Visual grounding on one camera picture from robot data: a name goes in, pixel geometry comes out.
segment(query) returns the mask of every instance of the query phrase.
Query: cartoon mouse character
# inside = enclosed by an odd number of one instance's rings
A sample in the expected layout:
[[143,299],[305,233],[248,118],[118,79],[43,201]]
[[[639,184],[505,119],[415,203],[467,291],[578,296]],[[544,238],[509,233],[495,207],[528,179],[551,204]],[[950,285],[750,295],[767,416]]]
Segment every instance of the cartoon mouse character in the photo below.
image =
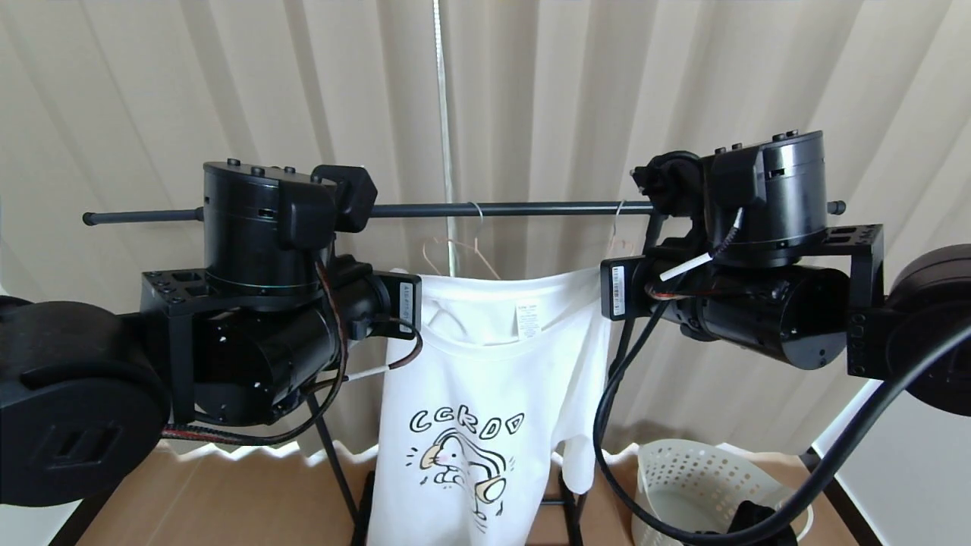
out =
[[[468,480],[462,462],[468,463]],[[421,469],[432,466],[443,468],[435,474],[436,484],[452,483],[462,486],[473,498],[474,514],[480,520],[486,514],[480,503],[491,504],[506,491],[506,460],[498,453],[483,449],[465,437],[457,428],[449,428],[438,435],[431,447],[421,457]]]

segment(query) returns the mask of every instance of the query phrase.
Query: care label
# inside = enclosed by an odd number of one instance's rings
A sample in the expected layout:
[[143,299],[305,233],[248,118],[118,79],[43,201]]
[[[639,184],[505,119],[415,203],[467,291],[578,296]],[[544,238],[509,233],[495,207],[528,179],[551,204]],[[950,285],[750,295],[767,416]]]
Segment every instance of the care label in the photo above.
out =
[[521,299],[516,302],[516,330],[519,339],[529,339],[542,331],[539,300]]
[[627,306],[623,301],[623,266],[615,265],[611,268],[611,305],[614,307],[614,316],[620,317],[627,311]]
[[[398,285],[398,316],[401,317],[402,321],[409,323],[415,321],[415,285],[411,283]],[[398,331],[411,333],[412,329],[404,324],[399,324]]]

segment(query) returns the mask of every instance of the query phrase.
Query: beige curtain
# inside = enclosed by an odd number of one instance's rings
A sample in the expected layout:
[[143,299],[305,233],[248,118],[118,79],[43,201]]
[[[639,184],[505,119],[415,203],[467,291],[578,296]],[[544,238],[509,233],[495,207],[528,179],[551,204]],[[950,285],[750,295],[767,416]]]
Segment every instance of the beige curtain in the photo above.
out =
[[[887,225],[890,279],[966,238],[967,2],[446,0],[442,28],[457,200],[638,198],[625,173],[655,154],[822,129],[839,222]],[[381,203],[441,201],[440,121],[431,0],[0,2],[4,286],[136,309],[140,271],[201,263],[201,225],[88,228],[81,213],[198,206],[206,160],[362,164]],[[596,264],[611,223],[486,220],[482,243],[504,278],[537,277]],[[644,227],[620,218],[619,238],[640,246]],[[429,273],[421,241],[444,234],[374,220],[340,243]],[[354,367],[381,350],[358,348]],[[844,367],[805,373],[663,324],[620,389],[611,445],[801,452],[859,388]],[[353,450],[377,437],[380,384],[347,385],[327,416]]]

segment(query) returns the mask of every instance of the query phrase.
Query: plastic basket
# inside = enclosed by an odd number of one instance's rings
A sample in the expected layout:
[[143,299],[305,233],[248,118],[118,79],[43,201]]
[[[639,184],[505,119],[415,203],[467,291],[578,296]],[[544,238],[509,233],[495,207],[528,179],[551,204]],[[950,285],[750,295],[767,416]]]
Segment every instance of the plastic basket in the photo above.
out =
[[[793,491],[752,462],[689,440],[659,440],[637,452],[637,503],[662,522],[688,531],[726,532],[743,500],[778,508]],[[812,507],[799,539],[809,531]],[[682,546],[637,517],[637,546]]]

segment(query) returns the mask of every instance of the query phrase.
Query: white t-shirt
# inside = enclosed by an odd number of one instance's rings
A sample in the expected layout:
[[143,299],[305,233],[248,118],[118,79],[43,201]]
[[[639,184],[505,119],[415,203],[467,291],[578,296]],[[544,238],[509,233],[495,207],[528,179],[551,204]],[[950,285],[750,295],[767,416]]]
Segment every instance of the white t-shirt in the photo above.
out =
[[[593,483],[610,323],[596,269],[527,281],[422,277],[424,349],[387,372],[372,546],[524,544],[563,448]],[[414,341],[389,340],[387,361]]]

